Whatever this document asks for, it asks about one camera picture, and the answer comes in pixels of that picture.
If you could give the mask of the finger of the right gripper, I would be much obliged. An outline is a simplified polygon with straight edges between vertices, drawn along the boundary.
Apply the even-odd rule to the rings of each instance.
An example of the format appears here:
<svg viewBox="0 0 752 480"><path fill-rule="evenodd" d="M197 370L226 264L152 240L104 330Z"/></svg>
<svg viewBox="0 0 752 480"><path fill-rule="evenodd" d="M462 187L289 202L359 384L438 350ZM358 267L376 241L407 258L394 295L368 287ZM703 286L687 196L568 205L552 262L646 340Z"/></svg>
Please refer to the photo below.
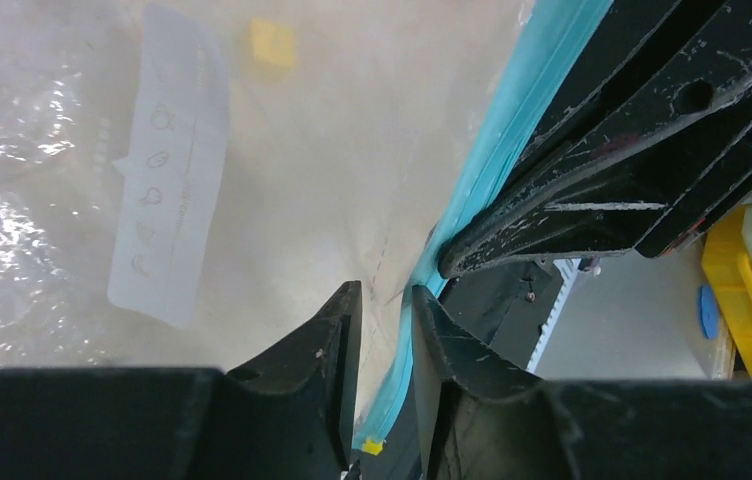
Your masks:
<svg viewBox="0 0 752 480"><path fill-rule="evenodd" d="M438 256L655 258L752 193L752 1L615 1L507 173Z"/></svg>

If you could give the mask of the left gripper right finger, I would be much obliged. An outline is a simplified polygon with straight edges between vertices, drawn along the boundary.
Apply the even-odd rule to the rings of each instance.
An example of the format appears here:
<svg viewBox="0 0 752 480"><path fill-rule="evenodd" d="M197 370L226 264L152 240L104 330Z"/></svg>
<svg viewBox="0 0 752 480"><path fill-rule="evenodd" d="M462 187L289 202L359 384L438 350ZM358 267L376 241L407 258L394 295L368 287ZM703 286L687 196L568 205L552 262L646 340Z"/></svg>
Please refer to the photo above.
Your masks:
<svg viewBox="0 0 752 480"><path fill-rule="evenodd" d="M541 479L549 472L542 380L457 324L425 286L412 289L413 383L426 479Z"/></svg>

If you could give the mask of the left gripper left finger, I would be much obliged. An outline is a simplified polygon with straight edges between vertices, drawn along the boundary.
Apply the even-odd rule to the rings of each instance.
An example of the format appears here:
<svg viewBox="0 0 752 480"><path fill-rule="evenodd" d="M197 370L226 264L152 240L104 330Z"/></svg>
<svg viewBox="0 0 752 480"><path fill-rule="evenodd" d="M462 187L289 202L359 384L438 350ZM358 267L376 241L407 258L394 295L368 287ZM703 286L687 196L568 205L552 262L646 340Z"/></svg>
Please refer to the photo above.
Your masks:
<svg viewBox="0 0 752 480"><path fill-rule="evenodd" d="M264 352L229 370L238 479L338 479L350 466L362 285L347 281Z"/></svg>

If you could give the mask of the clear zip top bag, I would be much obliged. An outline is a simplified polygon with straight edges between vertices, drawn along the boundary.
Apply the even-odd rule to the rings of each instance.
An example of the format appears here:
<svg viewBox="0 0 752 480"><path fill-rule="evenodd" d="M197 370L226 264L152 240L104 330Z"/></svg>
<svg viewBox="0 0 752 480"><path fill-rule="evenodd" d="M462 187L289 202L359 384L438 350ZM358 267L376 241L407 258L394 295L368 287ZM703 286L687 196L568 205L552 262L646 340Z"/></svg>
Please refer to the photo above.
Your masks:
<svg viewBox="0 0 752 480"><path fill-rule="evenodd" d="M488 206L607 1L0 1L0 367L237 366L363 292L352 445L407 288ZM248 52L252 18L293 69Z"/></svg>

